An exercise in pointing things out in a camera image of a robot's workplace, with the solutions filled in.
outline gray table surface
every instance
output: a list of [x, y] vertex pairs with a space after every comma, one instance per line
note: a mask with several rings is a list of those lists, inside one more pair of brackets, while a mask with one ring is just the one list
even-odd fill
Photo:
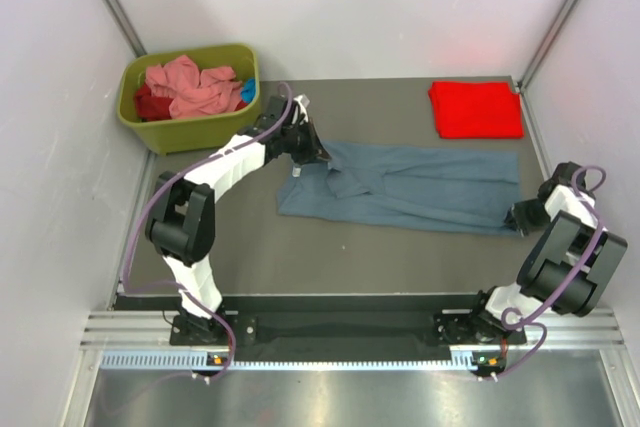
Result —
[[[291, 82], [311, 100], [322, 139], [418, 147], [516, 151], [524, 198], [542, 174], [527, 134], [521, 140], [443, 140], [427, 90], [434, 79]], [[464, 79], [467, 81], [509, 79]], [[261, 84], [263, 102], [277, 83]], [[158, 157], [155, 174], [178, 171], [208, 152]], [[515, 280], [537, 237], [421, 232], [279, 216], [276, 192], [291, 171], [284, 156], [243, 179], [217, 204], [211, 253], [215, 281], [234, 294], [474, 292]], [[171, 278], [146, 240], [132, 285]]]

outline pink cloth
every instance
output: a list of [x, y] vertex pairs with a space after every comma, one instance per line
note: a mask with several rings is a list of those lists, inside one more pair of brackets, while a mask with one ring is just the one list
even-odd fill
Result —
[[200, 72], [189, 57], [181, 55], [164, 67], [147, 67], [145, 82], [154, 96], [173, 99], [171, 118], [186, 119], [233, 112], [242, 100], [242, 82], [235, 78], [229, 66]]

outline work surface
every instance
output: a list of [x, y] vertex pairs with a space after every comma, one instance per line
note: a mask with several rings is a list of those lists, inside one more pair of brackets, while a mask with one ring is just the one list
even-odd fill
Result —
[[[515, 151], [523, 196], [535, 196], [543, 179], [528, 133], [521, 140], [440, 139], [427, 96], [432, 81], [316, 80], [291, 86], [311, 100], [321, 139]], [[277, 83], [261, 88], [266, 104]], [[206, 155], [158, 157], [154, 179]], [[291, 161], [282, 156], [243, 179], [216, 205], [211, 265], [223, 294], [473, 292], [513, 282], [536, 241], [279, 216], [276, 192], [290, 173]], [[161, 257], [140, 241], [132, 284], [167, 278], [171, 272]]]
[[[163, 375], [101, 371], [97, 388], [117, 409]], [[597, 352], [543, 352], [498, 384], [473, 379], [467, 372], [254, 371], [231, 372], [207, 387], [187, 374], [115, 417], [94, 400], [86, 426], [622, 425]]]

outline blue cloth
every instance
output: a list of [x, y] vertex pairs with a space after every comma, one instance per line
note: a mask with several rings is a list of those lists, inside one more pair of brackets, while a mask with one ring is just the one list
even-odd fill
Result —
[[278, 191], [278, 213], [408, 229], [514, 234], [504, 217], [520, 194], [515, 152], [323, 142]]
[[247, 104], [250, 104], [253, 98], [256, 96], [256, 79], [253, 77], [247, 80], [242, 86], [242, 91], [240, 92], [240, 97]]

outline red towel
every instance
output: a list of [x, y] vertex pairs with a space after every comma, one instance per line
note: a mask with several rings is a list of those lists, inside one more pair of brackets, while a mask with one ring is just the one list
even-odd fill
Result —
[[236, 110], [234, 110], [234, 112], [237, 112], [239, 110], [244, 109], [247, 105], [249, 105], [249, 104], [247, 104], [244, 100], [240, 100], [240, 102], [238, 103], [238, 106], [236, 107]]
[[173, 99], [169, 97], [156, 97], [151, 95], [151, 88], [143, 83], [142, 87], [133, 96], [133, 101], [136, 105], [136, 112], [138, 117], [142, 120], [169, 120], [171, 119], [171, 113], [169, 112], [169, 106]]
[[429, 97], [436, 130], [443, 139], [524, 137], [520, 98], [506, 82], [436, 81]]

